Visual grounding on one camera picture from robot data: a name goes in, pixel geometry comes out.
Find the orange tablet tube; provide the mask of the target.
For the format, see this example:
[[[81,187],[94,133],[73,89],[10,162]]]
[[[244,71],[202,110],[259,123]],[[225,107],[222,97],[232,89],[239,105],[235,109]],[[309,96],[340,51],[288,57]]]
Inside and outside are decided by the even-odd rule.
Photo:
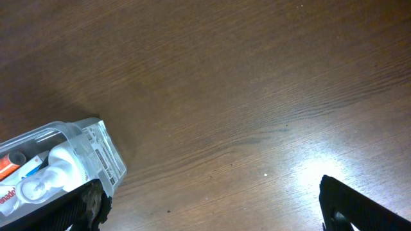
[[[11,175],[26,163],[26,156],[20,151],[14,151],[1,157],[1,180]]]

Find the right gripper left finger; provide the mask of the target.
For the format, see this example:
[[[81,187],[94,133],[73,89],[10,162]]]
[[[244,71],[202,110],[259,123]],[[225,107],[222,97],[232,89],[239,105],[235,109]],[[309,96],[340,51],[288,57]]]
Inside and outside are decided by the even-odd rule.
[[[1,231],[98,231],[112,209],[112,198],[98,179],[1,227]]]

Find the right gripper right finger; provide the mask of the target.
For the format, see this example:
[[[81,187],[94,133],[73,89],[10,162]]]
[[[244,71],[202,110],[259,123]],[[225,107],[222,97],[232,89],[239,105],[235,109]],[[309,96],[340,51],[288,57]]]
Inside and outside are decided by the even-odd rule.
[[[336,178],[324,175],[319,202],[325,231],[410,230],[410,221],[360,194]]]

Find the clear plastic container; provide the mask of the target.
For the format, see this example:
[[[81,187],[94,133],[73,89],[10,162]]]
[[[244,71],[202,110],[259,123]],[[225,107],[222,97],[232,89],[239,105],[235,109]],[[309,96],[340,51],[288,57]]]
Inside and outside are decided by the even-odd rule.
[[[127,167],[118,153],[103,120],[91,117],[74,123],[52,122],[1,143],[1,156],[20,151],[30,159],[39,153],[51,151],[55,146],[68,142],[74,149],[91,180],[101,181],[104,191],[111,198],[127,174]],[[48,157],[40,169],[48,165]],[[1,226],[5,226],[69,192],[60,191],[40,204],[24,203],[9,216],[1,214]]]

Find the white Panadol box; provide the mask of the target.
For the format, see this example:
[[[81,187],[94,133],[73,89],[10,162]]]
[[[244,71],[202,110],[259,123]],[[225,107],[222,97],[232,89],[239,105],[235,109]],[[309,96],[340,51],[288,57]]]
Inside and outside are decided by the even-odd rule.
[[[36,173],[48,154],[49,151],[45,151],[30,159],[26,158],[26,163],[23,166],[1,180],[1,214],[3,216],[9,216],[21,205],[16,196],[17,184]]]

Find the white spray bottle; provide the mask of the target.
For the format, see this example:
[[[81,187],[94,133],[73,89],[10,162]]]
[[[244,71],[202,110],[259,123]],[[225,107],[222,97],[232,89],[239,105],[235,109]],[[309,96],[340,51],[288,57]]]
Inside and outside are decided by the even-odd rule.
[[[15,192],[24,203],[40,204],[60,191],[75,190],[89,179],[73,147],[63,142],[49,152],[48,165],[21,180]]]

